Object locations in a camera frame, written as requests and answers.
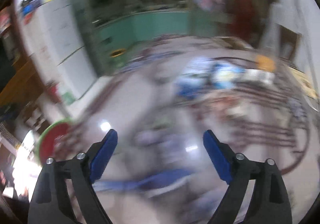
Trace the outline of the pink paper trash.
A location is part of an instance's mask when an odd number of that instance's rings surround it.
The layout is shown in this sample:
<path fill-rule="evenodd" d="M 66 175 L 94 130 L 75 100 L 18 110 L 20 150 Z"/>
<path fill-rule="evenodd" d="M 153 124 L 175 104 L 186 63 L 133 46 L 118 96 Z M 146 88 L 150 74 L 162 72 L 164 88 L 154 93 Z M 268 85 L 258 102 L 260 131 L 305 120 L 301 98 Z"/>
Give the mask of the pink paper trash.
<path fill-rule="evenodd" d="M 212 112 L 221 121 L 244 118 L 248 114 L 247 102 L 236 95 L 209 96 L 201 101 L 206 110 Z"/>

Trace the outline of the blue white snack wrapper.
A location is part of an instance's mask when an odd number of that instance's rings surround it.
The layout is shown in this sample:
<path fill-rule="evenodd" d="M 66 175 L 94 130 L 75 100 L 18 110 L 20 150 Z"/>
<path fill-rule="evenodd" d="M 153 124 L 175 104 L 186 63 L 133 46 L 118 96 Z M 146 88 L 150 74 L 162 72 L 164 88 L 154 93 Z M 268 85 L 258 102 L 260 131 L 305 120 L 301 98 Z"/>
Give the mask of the blue white snack wrapper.
<path fill-rule="evenodd" d="M 232 89 L 245 71 L 229 62 L 215 61 L 210 71 L 210 82 L 215 89 Z"/>

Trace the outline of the blue white milk carton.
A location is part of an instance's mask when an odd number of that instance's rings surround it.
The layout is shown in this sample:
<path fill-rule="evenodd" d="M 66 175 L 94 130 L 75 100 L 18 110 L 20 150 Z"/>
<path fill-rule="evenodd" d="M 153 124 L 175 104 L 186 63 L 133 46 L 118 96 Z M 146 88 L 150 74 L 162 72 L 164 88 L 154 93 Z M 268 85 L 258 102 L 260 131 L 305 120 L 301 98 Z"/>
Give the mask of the blue white milk carton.
<path fill-rule="evenodd" d="M 176 95 L 186 100 L 194 100 L 202 95 L 209 82 L 213 61 L 207 57 L 195 57 L 176 78 Z"/>

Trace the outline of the red green trash basin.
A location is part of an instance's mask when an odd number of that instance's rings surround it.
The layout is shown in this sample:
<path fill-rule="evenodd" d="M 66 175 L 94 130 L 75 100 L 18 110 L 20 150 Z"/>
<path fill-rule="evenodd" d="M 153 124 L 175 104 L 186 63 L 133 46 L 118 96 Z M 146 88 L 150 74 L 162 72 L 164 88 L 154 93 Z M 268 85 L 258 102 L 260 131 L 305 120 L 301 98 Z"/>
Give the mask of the red green trash basin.
<path fill-rule="evenodd" d="M 54 153 L 55 141 L 69 133 L 73 121 L 70 118 L 64 118 L 51 124 L 40 135 L 35 147 L 35 155 L 41 165 L 46 164 L 47 158 Z"/>

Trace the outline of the teal kitchen cabinets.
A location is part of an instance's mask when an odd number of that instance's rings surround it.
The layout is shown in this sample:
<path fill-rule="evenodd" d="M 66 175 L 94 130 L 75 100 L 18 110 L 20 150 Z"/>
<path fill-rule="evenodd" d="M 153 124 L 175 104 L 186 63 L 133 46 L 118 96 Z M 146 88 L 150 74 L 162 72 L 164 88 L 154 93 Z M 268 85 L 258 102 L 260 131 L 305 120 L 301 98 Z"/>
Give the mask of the teal kitchen cabinets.
<path fill-rule="evenodd" d="M 190 11 L 160 10 L 134 13 L 107 22 L 96 29 L 103 50 L 129 48 L 136 42 L 150 41 L 160 35 L 186 35 Z"/>

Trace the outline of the green detergent bottle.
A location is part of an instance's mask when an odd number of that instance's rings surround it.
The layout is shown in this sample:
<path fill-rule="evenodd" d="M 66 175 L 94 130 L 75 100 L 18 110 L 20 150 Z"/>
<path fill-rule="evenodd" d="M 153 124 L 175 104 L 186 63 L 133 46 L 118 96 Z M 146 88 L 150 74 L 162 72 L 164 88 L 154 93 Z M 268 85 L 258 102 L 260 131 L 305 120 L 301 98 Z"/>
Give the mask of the green detergent bottle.
<path fill-rule="evenodd" d="M 69 91 L 62 91 L 60 95 L 63 103 L 67 106 L 70 106 L 76 101 L 74 96 Z"/>

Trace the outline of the yellow picture book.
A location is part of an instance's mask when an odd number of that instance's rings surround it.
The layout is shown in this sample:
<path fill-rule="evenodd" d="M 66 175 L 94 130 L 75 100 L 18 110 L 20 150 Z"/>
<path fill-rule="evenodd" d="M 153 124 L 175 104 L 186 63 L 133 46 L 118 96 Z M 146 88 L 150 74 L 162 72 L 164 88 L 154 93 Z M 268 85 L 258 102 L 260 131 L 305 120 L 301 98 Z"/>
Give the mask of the yellow picture book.
<path fill-rule="evenodd" d="M 307 75 L 305 73 L 295 69 L 295 68 L 292 68 L 292 67 L 288 67 L 288 68 L 289 68 L 290 73 L 294 76 L 294 78 L 299 83 L 304 94 L 306 94 L 308 97 L 316 100 L 318 98 L 318 95 L 317 95 L 313 85 L 311 84 L 311 82 L 307 78 Z"/>

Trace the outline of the white refrigerator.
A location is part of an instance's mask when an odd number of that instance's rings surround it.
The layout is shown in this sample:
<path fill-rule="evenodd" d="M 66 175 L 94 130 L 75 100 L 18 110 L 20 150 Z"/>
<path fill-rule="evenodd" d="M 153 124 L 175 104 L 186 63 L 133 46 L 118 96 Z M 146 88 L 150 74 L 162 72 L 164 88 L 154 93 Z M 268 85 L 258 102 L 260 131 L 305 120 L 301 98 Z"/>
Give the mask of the white refrigerator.
<path fill-rule="evenodd" d="M 53 83 L 67 114 L 79 117 L 88 102 L 84 96 L 98 77 L 76 24 L 68 0 L 51 0 L 20 16 L 19 25 L 28 54 L 46 86 Z M 67 106 L 60 93 L 69 91 L 76 101 Z"/>

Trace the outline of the clear bag orange snacks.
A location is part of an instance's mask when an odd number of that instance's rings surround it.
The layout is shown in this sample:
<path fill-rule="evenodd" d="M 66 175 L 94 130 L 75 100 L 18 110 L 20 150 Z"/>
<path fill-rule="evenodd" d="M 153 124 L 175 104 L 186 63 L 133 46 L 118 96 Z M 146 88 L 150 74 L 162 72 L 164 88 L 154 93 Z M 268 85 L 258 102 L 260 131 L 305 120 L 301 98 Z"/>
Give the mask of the clear bag orange snacks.
<path fill-rule="evenodd" d="M 257 49 L 257 68 L 273 73 L 276 69 L 277 32 L 270 26 L 264 31 Z"/>

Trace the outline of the yellow green bucket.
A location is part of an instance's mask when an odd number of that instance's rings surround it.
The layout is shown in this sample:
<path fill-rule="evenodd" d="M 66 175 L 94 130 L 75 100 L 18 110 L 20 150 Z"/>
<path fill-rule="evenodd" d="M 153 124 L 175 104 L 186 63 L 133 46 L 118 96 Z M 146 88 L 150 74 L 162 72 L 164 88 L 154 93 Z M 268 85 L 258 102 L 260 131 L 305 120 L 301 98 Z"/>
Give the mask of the yellow green bucket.
<path fill-rule="evenodd" d="M 121 48 L 111 52 L 110 62 L 115 68 L 120 68 L 125 64 L 126 49 Z"/>

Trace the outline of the red hanging garment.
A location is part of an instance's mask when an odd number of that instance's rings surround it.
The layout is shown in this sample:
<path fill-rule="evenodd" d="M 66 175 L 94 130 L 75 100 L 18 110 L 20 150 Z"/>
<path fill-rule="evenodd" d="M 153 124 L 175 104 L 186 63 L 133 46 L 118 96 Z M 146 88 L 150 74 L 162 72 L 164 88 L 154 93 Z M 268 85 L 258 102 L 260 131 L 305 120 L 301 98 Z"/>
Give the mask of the red hanging garment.
<path fill-rule="evenodd" d="M 230 33 L 247 43 L 258 45 L 261 36 L 259 0 L 235 0 Z"/>

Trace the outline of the wooden chair at wall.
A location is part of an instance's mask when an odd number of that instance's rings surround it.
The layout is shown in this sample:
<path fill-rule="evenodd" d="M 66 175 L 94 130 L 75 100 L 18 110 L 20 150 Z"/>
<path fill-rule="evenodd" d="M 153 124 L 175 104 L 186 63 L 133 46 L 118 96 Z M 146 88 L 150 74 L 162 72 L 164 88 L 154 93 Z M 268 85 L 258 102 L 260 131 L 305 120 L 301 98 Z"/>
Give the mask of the wooden chair at wall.
<path fill-rule="evenodd" d="M 278 56 L 282 59 L 293 61 L 299 46 L 301 34 L 285 26 L 279 25 Z"/>

